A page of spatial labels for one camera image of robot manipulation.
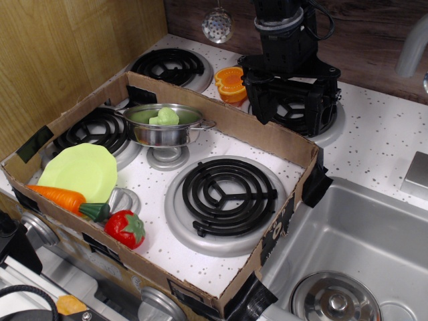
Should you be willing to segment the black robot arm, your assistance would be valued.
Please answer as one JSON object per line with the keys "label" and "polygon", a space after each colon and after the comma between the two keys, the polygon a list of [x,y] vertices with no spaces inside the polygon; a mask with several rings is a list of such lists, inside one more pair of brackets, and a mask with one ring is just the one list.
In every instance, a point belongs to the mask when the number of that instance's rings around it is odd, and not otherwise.
{"label": "black robot arm", "polygon": [[316,12],[331,14],[316,1],[255,1],[255,29],[262,53],[243,56],[243,85],[251,112],[262,123],[274,121],[303,136],[326,132],[337,116],[341,71],[318,58]]}

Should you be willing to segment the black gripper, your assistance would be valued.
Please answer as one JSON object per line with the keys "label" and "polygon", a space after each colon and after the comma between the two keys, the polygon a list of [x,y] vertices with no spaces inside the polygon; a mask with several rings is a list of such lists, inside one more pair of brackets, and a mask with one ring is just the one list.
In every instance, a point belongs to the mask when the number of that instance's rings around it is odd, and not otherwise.
{"label": "black gripper", "polygon": [[[262,54],[242,56],[243,84],[253,115],[267,124],[277,113],[274,84],[290,78],[326,80],[337,87],[341,71],[318,58],[319,39],[309,27],[261,31]],[[336,94],[329,83],[313,83],[306,95],[307,135],[325,133],[336,120]]]}

